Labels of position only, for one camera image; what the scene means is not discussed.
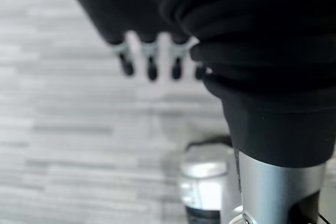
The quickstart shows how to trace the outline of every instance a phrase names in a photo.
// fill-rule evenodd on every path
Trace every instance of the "black cloth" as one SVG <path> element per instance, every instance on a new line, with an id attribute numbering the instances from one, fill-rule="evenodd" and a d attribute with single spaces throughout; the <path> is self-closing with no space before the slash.
<path id="1" fill-rule="evenodd" d="M 222 100 L 240 151 L 289 167 L 317 165 L 332 155 L 335 0 L 80 2 L 105 38 L 129 28 L 197 37 L 192 58 L 213 70 L 205 85 Z"/>

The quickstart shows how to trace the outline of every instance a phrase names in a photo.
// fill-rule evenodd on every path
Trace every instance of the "silver cylinder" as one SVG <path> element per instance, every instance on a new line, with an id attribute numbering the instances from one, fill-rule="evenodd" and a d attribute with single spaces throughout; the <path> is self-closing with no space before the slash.
<path id="1" fill-rule="evenodd" d="M 239 153 L 244 214 L 253 224 L 284 224 L 291 207 L 318 192 L 325 164 L 287 168 L 266 164 Z"/>

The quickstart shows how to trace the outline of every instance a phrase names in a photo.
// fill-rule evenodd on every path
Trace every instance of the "black sleeve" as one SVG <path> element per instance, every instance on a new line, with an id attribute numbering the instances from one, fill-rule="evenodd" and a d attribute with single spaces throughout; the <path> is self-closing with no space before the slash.
<path id="1" fill-rule="evenodd" d="M 279 166 L 325 162 L 336 137 L 336 0 L 157 0 L 200 43 L 234 145 Z"/>

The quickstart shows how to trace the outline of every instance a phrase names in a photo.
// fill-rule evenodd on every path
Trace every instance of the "wood-look tile floor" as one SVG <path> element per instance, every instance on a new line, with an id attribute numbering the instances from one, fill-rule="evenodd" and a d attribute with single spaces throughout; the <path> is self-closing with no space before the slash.
<path id="1" fill-rule="evenodd" d="M 186 223 L 178 158 L 227 132 L 222 108 L 190 61 L 170 80 L 166 36 L 155 84 L 130 41 L 127 79 L 75 0 L 0 0 L 0 224 Z"/>

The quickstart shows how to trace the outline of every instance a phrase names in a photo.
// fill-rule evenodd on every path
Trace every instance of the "black cable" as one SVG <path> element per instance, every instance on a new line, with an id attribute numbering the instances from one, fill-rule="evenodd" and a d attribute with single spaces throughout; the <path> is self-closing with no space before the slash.
<path id="1" fill-rule="evenodd" d="M 331 223 L 328 222 L 328 221 L 326 220 L 326 218 L 323 217 L 322 214 L 320 214 L 320 213 L 319 213 L 319 217 L 320 217 L 326 224 L 331 224 Z"/>

